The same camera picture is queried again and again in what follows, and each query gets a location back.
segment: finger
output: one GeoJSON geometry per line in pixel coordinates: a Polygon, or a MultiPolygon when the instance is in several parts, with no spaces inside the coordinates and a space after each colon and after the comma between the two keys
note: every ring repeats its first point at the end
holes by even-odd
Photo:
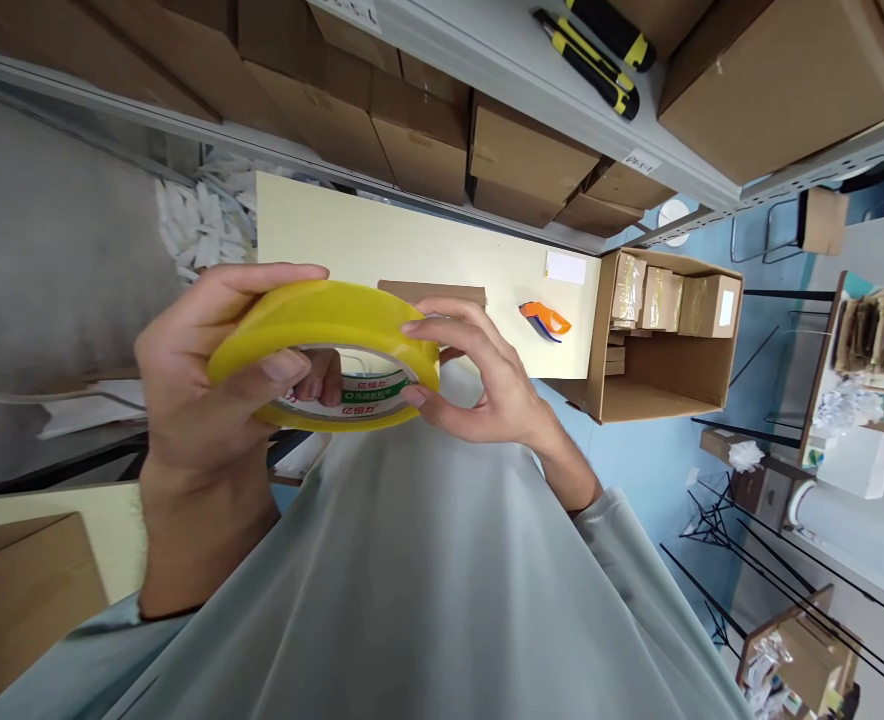
{"type": "Polygon", "coordinates": [[[417,302],[415,309],[423,315],[431,315],[432,313],[446,315],[481,328],[499,349],[499,352],[505,352],[506,349],[512,347],[502,337],[499,329],[495,327],[492,318],[486,315],[485,310],[478,303],[471,300],[453,297],[429,297],[417,302]]]}
{"type": "Polygon", "coordinates": [[[485,442],[489,433],[482,413],[453,405],[437,392],[422,385],[402,388],[402,399],[417,408],[429,425],[469,442],[485,442]]]}
{"type": "Polygon", "coordinates": [[[203,395],[197,409],[198,422],[235,429],[263,405],[285,395],[311,369],[309,359],[294,350],[280,350],[262,358],[203,395]]]}
{"type": "Polygon", "coordinates": [[[430,340],[462,350],[476,364],[482,379],[494,380],[507,365],[482,328],[450,318],[426,318],[405,323],[402,332],[414,340],[430,340]]]}
{"type": "Polygon", "coordinates": [[[180,330],[220,325],[235,320],[255,298],[280,285],[324,280],[328,276],[329,271],[320,265],[217,265],[207,270],[156,322],[180,330]]]}
{"type": "Polygon", "coordinates": [[[459,350],[458,348],[446,348],[439,353],[439,365],[445,365],[449,360],[455,360],[464,355],[464,350],[459,350]]]}
{"type": "Polygon", "coordinates": [[[312,369],[295,388],[295,397],[302,402],[312,402],[322,397],[329,361],[335,350],[306,350],[303,353],[312,363],[312,369]]]}

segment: shelf label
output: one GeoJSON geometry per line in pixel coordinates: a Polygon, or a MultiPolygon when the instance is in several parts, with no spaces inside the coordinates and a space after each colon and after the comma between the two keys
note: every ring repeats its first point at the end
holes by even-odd
{"type": "Polygon", "coordinates": [[[318,0],[317,4],[331,13],[361,25],[370,33],[381,35],[375,0],[318,0]]]}
{"type": "Polygon", "coordinates": [[[662,161],[658,158],[653,157],[652,155],[649,155],[644,150],[636,148],[629,153],[628,157],[622,161],[622,164],[628,165],[630,168],[642,173],[643,175],[650,175],[652,172],[659,168],[659,166],[662,164],[662,161]]]}

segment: fingernail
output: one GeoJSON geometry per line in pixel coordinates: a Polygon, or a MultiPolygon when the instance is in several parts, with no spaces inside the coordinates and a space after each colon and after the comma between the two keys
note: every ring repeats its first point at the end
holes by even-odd
{"type": "Polygon", "coordinates": [[[402,388],[402,399],[416,409],[425,404],[427,397],[425,388],[421,385],[409,385],[402,388]]]}
{"type": "Polygon", "coordinates": [[[273,382],[283,385],[299,378],[310,367],[307,357],[288,348],[262,358],[262,369],[273,382]]]}

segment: yellow and black knife handle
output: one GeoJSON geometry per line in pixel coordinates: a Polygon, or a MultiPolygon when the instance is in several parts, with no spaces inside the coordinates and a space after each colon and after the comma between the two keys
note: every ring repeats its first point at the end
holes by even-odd
{"type": "Polygon", "coordinates": [[[655,63],[655,46],[607,0],[566,0],[566,5],[630,67],[645,72],[655,63]]]}
{"type": "Polygon", "coordinates": [[[636,88],[632,88],[630,92],[623,90],[613,78],[599,72],[598,68],[562,33],[557,32],[552,36],[552,46],[579,75],[589,81],[602,99],[619,115],[626,120],[632,120],[638,115],[639,91],[636,88]]]}

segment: open cardboard box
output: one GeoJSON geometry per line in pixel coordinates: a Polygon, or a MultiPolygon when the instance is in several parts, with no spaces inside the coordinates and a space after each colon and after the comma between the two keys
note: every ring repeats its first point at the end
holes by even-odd
{"type": "Polygon", "coordinates": [[[725,407],[729,376],[739,333],[741,298],[731,338],[699,338],[654,332],[652,337],[625,338],[625,374],[605,375],[610,316],[619,253],[645,260],[688,277],[742,275],[694,258],[652,250],[619,248],[602,256],[595,329],[585,380],[546,380],[570,403],[599,423],[684,417],[725,407]]]}

